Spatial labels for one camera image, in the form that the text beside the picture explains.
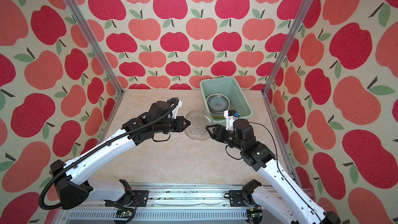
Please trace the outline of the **clear glass square plate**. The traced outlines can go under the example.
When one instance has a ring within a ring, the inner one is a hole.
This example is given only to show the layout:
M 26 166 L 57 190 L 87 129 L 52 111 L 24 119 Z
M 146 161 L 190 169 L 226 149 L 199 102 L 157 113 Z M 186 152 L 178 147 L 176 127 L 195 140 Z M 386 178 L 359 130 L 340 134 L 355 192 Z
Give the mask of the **clear glass square plate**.
M 192 110 L 185 117 L 191 122 L 185 129 L 185 134 L 194 141 L 205 141 L 210 138 L 206 127 L 213 125 L 213 117 L 205 110 Z

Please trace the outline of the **cream plate brown rim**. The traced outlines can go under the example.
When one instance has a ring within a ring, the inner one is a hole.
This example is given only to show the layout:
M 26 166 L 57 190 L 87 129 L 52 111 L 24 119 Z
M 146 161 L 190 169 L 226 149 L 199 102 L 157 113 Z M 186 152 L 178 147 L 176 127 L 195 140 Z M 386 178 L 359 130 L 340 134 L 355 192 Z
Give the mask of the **cream plate brown rim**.
M 215 115 L 223 115 L 224 114 L 224 112 L 214 112 L 214 111 L 212 111 L 212 110 L 210 110 L 210 112 L 212 113 L 212 114 L 215 114 Z

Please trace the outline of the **blue floral patterned plate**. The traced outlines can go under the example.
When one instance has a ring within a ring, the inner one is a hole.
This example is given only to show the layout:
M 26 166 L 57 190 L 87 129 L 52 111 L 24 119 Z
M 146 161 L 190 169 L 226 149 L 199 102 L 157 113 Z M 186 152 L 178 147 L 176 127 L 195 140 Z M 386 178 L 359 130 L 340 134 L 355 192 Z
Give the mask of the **blue floral patterned plate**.
M 222 94 L 212 94 L 206 100 L 209 109 L 214 112 L 227 111 L 231 106 L 229 99 Z

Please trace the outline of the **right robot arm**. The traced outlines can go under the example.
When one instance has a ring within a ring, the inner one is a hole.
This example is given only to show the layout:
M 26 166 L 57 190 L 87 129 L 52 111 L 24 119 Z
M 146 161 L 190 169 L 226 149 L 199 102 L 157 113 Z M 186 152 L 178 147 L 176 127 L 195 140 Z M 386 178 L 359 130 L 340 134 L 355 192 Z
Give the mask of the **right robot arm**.
M 339 224 L 338 215 L 326 211 L 312 200 L 289 176 L 277 156 L 257 141 L 246 119 L 237 119 L 231 129 L 215 124 L 206 127 L 210 137 L 240 151 L 243 161 L 264 177 L 277 191 L 275 197 L 253 179 L 243 187 L 247 204 L 263 207 L 284 224 Z

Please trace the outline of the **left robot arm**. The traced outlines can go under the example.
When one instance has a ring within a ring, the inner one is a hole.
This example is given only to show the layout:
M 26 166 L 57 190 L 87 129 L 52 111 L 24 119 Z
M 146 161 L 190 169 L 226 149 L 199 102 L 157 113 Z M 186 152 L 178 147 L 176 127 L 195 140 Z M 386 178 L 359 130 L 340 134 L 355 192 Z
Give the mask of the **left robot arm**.
M 91 176 L 108 162 L 145 140 L 153 140 L 156 133 L 181 133 L 191 123 L 178 116 L 182 101 L 174 97 L 153 103 L 148 112 L 124 123 L 110 138 L 80 156 L 50 166 L 52 179 L 43 188 L 38 206 L 44 210 L 72 209 L 85 201 L 104 201 L 110 206 L 126 208 L 135 193 L 126 180 L 101 183 Z

